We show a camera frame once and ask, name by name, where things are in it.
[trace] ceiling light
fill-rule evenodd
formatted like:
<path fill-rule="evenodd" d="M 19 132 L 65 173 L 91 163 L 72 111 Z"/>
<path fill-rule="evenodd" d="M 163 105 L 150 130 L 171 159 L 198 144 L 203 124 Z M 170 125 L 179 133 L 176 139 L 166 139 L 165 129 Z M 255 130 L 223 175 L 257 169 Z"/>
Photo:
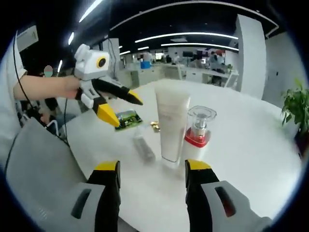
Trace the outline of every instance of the ceiling light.
<path fill-rule="evenodd" d="M 175 46 L 175 45 L 199 45 L 199 46 L 212 46 L 212 47 L 221 47 L 221 48 L 226 48 L 234 51 L 239 51 L 238 48 L 234 47 L 228 47 L 228 46 L 223 46 L 223 45 L 217 45 L 217 44 L 210 44 L 210 43 L 166 43 L 166 44 L 161 44 L 161 46 Z"/>
<path fill-rule="evenodd" d="M 149 47 L 140 47 L 140 48 L 138 48 L 137 50 L 143 50 L 143 49 L 148 49 Z"/>
<path fill-rule="evenodd" d="M 130 53 L 130 52 L 131 51 L 122 52 L 122 53 L 120 53 L 120 55 L 124 55 L 124 54 Z"/>
<path fill-rule="evenodd" d="M 103 0 L 95 0 L 91 6 L 86 10 L 86 12 L 83 14 L 81 19 L 79 20 L 79 23 L 82 22 Z"/>
<path fill-rule="evenodd" d="M 213 36 L 221 36 L 221 37 L 227 37 L 231 39 L 238 40 L 238 37 L 231 36 L 231 35 L 223 35 L 223 34 L 218 34 L 218 33 L 208 33 L 208 32 L 184 32 L 184 33 L 173 33 L 173 34 L 165 34 L 165 35 L 157 35 L 157 36 L 152 36 L 148 37 L 145 39 L 141 40 L 136 40 L 136 43 L 146 41 L 146 40 L 152 40 L 152 39 L 157 39 L 157 38 L 162 38 L 162 37 L 168 37 L 168 36 L 177 36 L 177 35 L 213 35 Z"/>
<path fill-rule="evenodd" d="M 61 61 L 60 61 L 60 63 L 59 63 L 59 66 L 58 66 L 58 71 L 57 71 L 57 73 L 58 73 L 58 72 L 60 72 L 61 66 L 62 66 L 62 60 L 61 60 Z"/>
<path fill-rule="evenodd" d="M 72 43 L 73 38 L 74 38 L 74 32 L 72 32 L 72 34 L 69 37 L 69 41 L 68 41 L 69 45 Z"/>

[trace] white pillar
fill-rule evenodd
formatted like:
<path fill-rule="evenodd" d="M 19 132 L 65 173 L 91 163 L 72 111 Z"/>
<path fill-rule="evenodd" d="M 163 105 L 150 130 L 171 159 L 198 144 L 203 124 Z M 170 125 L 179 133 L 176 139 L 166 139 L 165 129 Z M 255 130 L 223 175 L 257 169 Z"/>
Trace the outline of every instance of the white pillar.
<path fill-rule="evenodd" d="M 113 73 L 114 63 L 116 62 L 115 75 L 117 77 L 117 73 L 119 71 L 119 65 L 120 65 L 119 39 L 110 38 L 110 40 L 104 40 L 102 42 L 102 46 L 103 46 L 103 51 L 108 52 L 110 54 L 110 62 L 111 62 L 110 72 L 111 73 Z"/>
<path fill-rule="evenodd" d="M 266 45 L 261 22 L 238 15 L 239 78 L 237 90 L 262 99 L 266 79 Z"/>

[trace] human arm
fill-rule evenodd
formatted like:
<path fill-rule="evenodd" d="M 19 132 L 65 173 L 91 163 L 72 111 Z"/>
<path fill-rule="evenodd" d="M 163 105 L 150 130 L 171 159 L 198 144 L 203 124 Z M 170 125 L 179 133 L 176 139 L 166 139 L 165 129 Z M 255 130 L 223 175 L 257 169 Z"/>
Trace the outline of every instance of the human arm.
<path fill-rule="evenodd" d="M 29 100 L 43 100 L 46 98 L 70 98 L 74 99 L 79 88 L 79 80 L 74 76 L 48 77 L 24 75 L 20 83 Z M 16 100 L 26 100 L 19 82 L 13 88 Z"/>

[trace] white sleeve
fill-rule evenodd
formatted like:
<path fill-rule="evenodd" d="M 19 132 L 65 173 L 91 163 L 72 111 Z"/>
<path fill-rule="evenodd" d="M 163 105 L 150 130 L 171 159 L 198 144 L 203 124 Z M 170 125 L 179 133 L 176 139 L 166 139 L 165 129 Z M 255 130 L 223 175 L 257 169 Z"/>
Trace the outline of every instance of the white sleeve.
<path fill-rule="evenodd" d="M 13 49 L 13 42 L 14 39 L 12 39 L 10 46 L 7 50 L 7 78 L 8 78 L 8 85 L 9 88 L 13 89 L 16 83 L 18 82 L 17 77 L 20 79 L 26 72 L 27 70 L 24 69 L 23 62 L 21 60 L 18 47 L 17 47 L 17 41 L 15 40 L 15 47 Z"/>

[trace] office desk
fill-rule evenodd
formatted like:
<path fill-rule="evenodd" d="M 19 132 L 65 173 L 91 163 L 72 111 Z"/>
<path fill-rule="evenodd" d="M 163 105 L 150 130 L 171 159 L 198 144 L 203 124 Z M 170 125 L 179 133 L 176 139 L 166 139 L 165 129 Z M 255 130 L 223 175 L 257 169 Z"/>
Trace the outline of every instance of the office desk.
<path fill-rule="evenodd" d="M 259 216 L 274 218 L 287 202 L 301 172 L 293 141 L 281 126 L 281 109 L 228 88 L 160 80 L 137 88 L 144 105 L 117 99 L 117 112 L 134 109 L 145 123 L 158 120 L 156 86 L 175 86 L 191 95 L 190 107 L 217 112 L 203 160 L 220 180 L 248 197 Z M 146 163 L 133 145 L 135 128 L 115 132 L 88 111 L 67 124 L 71 150 L 85 176 L 102 161 L 121 162 L 119 216 L 141 232 L 188 232 L 185 181 L 161 163 Z"/>

